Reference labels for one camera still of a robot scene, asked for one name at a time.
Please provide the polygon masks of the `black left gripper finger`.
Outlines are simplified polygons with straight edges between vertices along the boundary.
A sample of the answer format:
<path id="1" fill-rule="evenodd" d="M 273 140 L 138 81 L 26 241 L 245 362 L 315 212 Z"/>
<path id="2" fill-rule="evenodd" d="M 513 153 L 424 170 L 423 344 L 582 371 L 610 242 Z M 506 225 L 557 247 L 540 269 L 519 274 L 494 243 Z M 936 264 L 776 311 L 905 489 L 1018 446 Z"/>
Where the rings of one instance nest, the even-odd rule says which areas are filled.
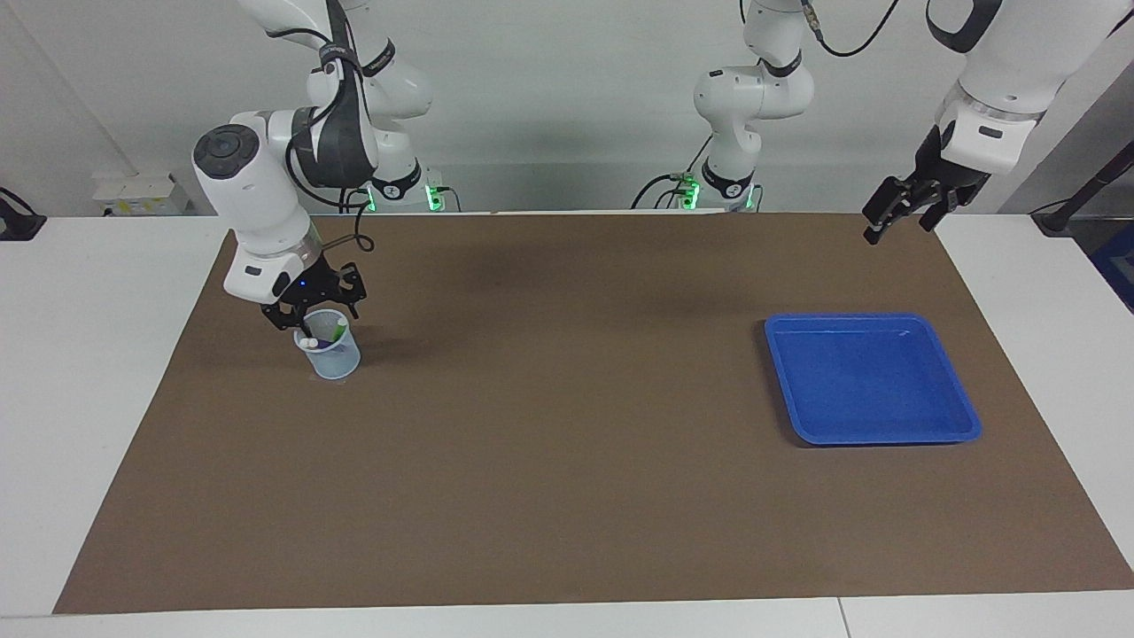
<path id="1" fill-rule="evenodd" d="M 928 232 L 936 230 L 943 216 L 964 205 L 964 190 L 956 187 L 936 186 L 936 195 L 928 198 L 928 207 L 920 215 L 919 224 Z"/>
<path id="2" fill-rule="evenodd" d="M 886 177 L 862 207 L 862 214 L 868 220 L 863 238 L 868 244 L 879 244 L 894 223 L 923 207 L 925 198 L 926 182 L 923 179 Z"/>

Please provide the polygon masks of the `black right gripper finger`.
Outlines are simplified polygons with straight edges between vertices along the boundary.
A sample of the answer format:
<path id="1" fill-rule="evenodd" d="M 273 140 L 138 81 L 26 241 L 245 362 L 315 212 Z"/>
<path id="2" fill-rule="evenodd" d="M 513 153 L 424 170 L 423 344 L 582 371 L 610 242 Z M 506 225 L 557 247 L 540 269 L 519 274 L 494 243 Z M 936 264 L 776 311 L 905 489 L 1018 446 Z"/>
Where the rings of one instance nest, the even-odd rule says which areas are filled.
<path id="1" fill-rule="evenodd" d="M 347 307 L 353 318 L 359 318 L 357 303 L 366 299 L 366 288 L 358 266 L 348 262 L 336 271 L 336 278 L 335 301 Z"/>
<path id="2" fill-rule="evenodd" d="M 284 331 L 294 327 L 299 330 L 304 338 L 312 338 L 311 327 L 307 323 L 307 304 L 291 304 L 284 308 L 284 303 L 260 304 L 260 311 L 277 330 Z"/>

